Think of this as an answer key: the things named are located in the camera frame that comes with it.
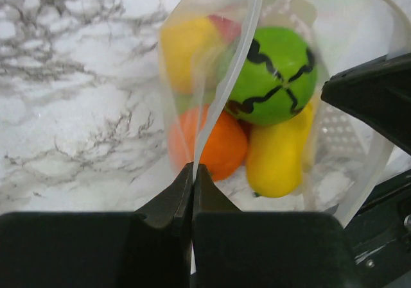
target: clear plastic bag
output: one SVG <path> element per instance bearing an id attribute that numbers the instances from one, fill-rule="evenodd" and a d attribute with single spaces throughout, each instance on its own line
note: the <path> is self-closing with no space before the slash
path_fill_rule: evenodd
<path id="1" fill-rule="evenodd" d="M 195 179 L 206 164 L 243 210 L 337 206 L 347 224 L 393 146 L 320 90 L 340 71 L 406 53 L 410 34 L 389 0 L 182 0 L 159 42 L 174 171 L 194 162 Z"/>

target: marble countertop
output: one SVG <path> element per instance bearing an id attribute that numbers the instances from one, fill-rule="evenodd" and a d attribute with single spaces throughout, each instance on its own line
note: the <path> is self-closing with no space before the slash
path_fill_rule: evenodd
<path id="1" fill-rule="evenodd" d="M 155 48 L 179 1 L 0 0 L 0 213 L 135 210 L 170 184 Z M 409 167 L 397 150 L 384 178 Z"/>

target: yellow object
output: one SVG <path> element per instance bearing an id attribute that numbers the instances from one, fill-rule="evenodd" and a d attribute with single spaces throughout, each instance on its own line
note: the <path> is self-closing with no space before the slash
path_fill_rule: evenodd
<path id="1" fill-rule="evenodd" d="M 163 75 L 174 91 L 184 94 L 192 93 L 196 80 L 212 87 L 217 84 L 214 64 L 225 47 L 220 32 L 207 17 L 166 23 L 160 30 Z"/>
<path id="2" fill-rule="evenodd" d="M 313 123 L 313 103 L 294 118 L 273 126 L 253 126 L 247 154 L 247 179 L 258 194 L 285 196 L 302 182 L 302 152 Z"/>
<path id="3" fill-rule="evenodd" d="M 312 97 L 310 104 L 313 106 L 313 114 L 315 115 L 317 113 L 317 110 L 320 106 L 320 98 L 321 93 L 316 92 L 314 96 Z M 318 136 L 318 131 L 319 127 L 318 124 L 316 124 L 315 128 L 312 129 L 311 125 L 311 131 L 310 134 L 308 135 L 308 138 L 306 139 L 306 143 L 304 145 L 304 151 L 302 152 L 302 171 L 303 172 L 310 172 L 315 164 L 315 152 L 317 150 L 317 136 Z"/>

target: screw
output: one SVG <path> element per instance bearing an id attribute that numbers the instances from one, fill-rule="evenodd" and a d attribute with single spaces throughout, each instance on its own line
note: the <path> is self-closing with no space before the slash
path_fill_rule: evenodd
<path id="1" fill-rule="evenodd" d="M 404 226 L 409 232 L 411 232 L 411 214 L 407 215 L 407 217 L 405 218 Z"/>
<path id="2" fill-rule="evenodd" d="M 365 263 L 366 267 L 372 268 L 375 266 L 375 263 L 373 261 L 373 259 L 367 260 L 367 262 Z"/>

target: toy fruit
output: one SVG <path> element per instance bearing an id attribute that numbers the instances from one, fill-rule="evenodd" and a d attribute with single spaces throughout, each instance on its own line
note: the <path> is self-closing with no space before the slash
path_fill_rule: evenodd
<path id="1" fill-rule="evenodd" d="M 230 58 L 223 58 L 226 68 Z M 314 54 L 298 34 L 288 28 L 261 27 L 225 108 L 252 124 L 281 123 L 304 108 L 316 80 Z"/>
<path id="2" fill-rule="evenodd" d="M 278 198 L 302 182 L 302 152 L 313 122 L 311 103 L 294 118 L 253 126 L 246 159 L 247 180 L 258 194 Z"/>
<path id="3" fill-rule="evenodd" d="M 309 105 L 313 107 L 313 113 L 316 114 L 318 107 L 320 106 L 321 93 L 316 92 L 312 97 Z M 302 171 L 309 172 L 313 169 L 315 165 L 315 155 L 317 150 L 317 137 L 320 131 L 320 126 L 318 124 L 312 124 L 310 135 L 308 136 L 306 143 L 304 145 L 304 152 L 302 153 L 301 165 Z"/>
<path id="4" fill-rule="evenodd" d="M 194 108 L 200 104 L 211 104 L 214 100 L 216 91 L 215 89 L 204 91 L 202 99 L 195 98 L 192 94 L 174 94 L 175 106 L 179 115 L 183 114 L 187 110 Z"/>
<path id="5" fill-rule="evenodd" d="M 241 35 L 241 24 L 217 15 L 209 15 L 208 18 L 218 28 L 226 42 L 230 43 Z"/>
<path id="6" fill-rule="evenodd" d="M 198 118 L 202 128 L 206 123 L 207 109 L 208 105 L 202 106 L 201 111 L 200 107 L 188 110 L 180 116 L 179 122 L 171 126 L 168 149 L 177 171 L 194 159 Z M 247 146 L 247 138 L 237 120 L 222 112 L 205 144 L 200 163 L 207 166 L 213 181 L 224 180 L 244 161 Z"/>
<path id="7" fill-rule="evenodd" d="M 207 17 L 165 24 L 160 30 L 161 64 L 172 89 L 192 93 L 196 78 L 215 85 L 214 63 L 225 47 L 220 31 Z"/>

